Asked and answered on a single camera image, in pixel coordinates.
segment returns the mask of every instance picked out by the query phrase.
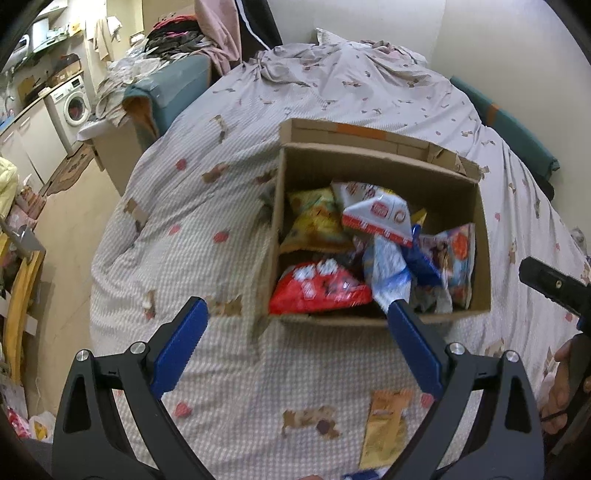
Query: bedsheet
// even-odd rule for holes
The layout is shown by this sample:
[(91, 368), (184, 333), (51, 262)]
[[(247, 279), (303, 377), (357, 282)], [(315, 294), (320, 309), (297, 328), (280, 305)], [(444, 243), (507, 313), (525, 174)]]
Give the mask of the bedsheet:
[[(259, 194), (274, 181), (278, 125), (290, 117), (380, 128), (438, 143), (481, 167), (492, 310), (440, 326), (471, 352), (518, 351), (534, 391), (576, 319), (519, 283), (533, 255), (582, 280), (589, 265), (529, 171), (464, 93), (400, 51), (293, 44), (258, 54), (195, 100), (139, 160), (92, 264), (95, 355), (121, 352), (172, 320), (189, 296), (212, 317), (177, 388), (163, 397), (219, 479), (325, 480), (356, 471), (371, 391), (414, 389), (408, 438), (431, 404), (385, 329), (267, 322), (260, 292), (269, 224)], [(123, 394), (131, 444), (150, 456)], [(474, 394), (445, 462), (456, 458)], [(289, 411), (330, 407), (337, 435), (293, 428)]]

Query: snack bar wrapper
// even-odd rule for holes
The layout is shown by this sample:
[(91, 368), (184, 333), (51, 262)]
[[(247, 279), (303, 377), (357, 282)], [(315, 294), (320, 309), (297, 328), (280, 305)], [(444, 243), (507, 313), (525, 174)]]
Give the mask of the snack bar wrapper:
[(374, 235), (363, 254), (365, 281), (384, 313), (395, 300), (410, 299), (412, 277), (401, 247), (383, 236)]
[(407, 202), (388, 189), (369, 183), (333, 182), (343, 226), (382, 235), (405, 247), (413, 244)]
[(474, 223), (438, 233), (419, 235), (421, 251), (441, 271), (452, 302), (463, 309), (472, 299), (472, 272), (476, 251)]
[(371, 301), (371, 289), (329, 258), (288, 268), (271, 297), (269, 313), (321, 312)]
[(343, 253), (355, 249), (343, 232), (339, 210), (330, 188), (288, 194), (297, 215), (290, 232), (279, 247), (286, 254), (296, 250)]

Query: tile floor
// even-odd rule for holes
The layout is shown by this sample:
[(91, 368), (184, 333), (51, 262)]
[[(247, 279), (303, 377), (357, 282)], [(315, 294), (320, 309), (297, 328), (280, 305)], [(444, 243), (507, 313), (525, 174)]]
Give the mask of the tile floor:
[(41, 301), (31, 314), (37, 336), (25, 334), (24, 388), (29, 415), (57, 413), (76, 352), (90, 347), (90, 263), (119, 194), (91, 161), (68, 190), (51, 195), (35, 228), (47, 250)]

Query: white cabinet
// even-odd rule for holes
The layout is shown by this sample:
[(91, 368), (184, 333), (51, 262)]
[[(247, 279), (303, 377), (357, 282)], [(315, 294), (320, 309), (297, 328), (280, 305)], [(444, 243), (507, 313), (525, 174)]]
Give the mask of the white cabinet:
[(0, 155), (14, 163), (21, 181), (31, 175), (28, 185), (35, 192), (39, 192), (43, 187), (43, 182), (35, 172), (22, 138), (18, 133), (17, 126), (14, 124), (0, 135)]
[(15, 123), (33, 167), (41, 181), (47, 183), (67, 153), (45, 102), (38, 101)]

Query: red snack bag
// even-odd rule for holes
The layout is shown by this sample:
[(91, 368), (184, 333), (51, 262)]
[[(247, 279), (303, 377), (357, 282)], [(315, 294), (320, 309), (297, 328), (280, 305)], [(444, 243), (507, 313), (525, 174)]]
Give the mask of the red snack bag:
[(31, 430), (29, 429), (29, 422), (22, 418), (12, 408), (7, 408), (8, 422), (12, 425), (12, 428), (17, 433), (17, 436), (21, 439), (33, 438)]
[(329, 258), (288, 268), (269, 302), (269, 313), (321, 312), (371, 301), (371, 288)]

